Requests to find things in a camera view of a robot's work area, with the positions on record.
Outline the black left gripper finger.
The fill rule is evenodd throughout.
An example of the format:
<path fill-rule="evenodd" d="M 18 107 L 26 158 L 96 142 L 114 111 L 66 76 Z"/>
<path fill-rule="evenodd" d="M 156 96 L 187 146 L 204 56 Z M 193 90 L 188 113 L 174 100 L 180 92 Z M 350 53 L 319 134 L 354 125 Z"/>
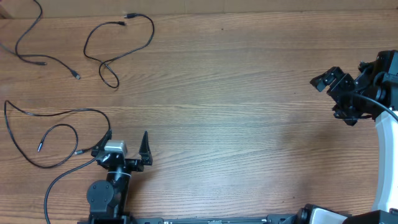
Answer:
<path fill-rule="evenodd" d="M 104 151 L 106 143 L 112 138 L 112 130 L 109 129 L 106 134 L 91 148 L 91 156 L 96 157 L 100 152 Z"/>
<path fill-rule="evenodd" d="M 141 161 L 145 166 L 151 166 L 153 164 L 153 158 L 149 147 L 149 133 L 147 131 L 144 131 L 141 146 L 139 148 L 139 155 L 141 156 Z"/>

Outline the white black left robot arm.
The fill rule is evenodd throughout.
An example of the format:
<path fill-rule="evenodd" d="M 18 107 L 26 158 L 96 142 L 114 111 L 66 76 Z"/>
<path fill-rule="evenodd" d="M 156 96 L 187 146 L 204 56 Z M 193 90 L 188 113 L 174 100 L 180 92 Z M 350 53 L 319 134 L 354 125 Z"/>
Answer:
<path fill-rule="evenodd" d="M 153 164 L 149 135 L 144 132 L 139 159 L 128 159 L 126 143 L 111 137 L 112 131 L 108 131 L 91 152 L 97 164 L 107 170 L 107 176 L 93 182 L 87 190 L 86 199 L 90 204 L 88 223 L 136 223 L 124 209 L 131 173 L 142 172 L 145 166 Z"/>

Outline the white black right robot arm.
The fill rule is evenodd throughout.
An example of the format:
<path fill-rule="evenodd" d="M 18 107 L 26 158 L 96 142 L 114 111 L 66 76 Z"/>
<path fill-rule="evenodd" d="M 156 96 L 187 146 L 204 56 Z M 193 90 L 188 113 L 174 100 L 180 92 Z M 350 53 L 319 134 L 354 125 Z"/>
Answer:
<path fill-rule="evenodd" d="M 331 67 L 313 78 L 311 85 L 332 97 L 334 117 L 354 126 L 373 119 L 379 142 L 376 196 L 371 211 L 343 215 L 307 204 L 292 223 L 397 223 L 397 51 L 380 51 L 373 62 L 361 62 L 353 78 Z"/>

